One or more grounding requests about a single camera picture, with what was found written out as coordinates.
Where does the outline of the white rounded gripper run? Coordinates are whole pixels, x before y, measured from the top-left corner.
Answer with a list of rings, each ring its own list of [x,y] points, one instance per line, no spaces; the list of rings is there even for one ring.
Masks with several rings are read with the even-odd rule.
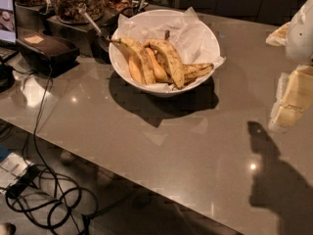
[[[313,0],[307,0],[290,23],[285,23],[266,38],[271,46],[285,46],[289,58],[298,64],[313,64]],[[287,132],[313,105],[313,67],[298,65],[292,73],[283,72],[278,80],[276,102],[268,127]]]

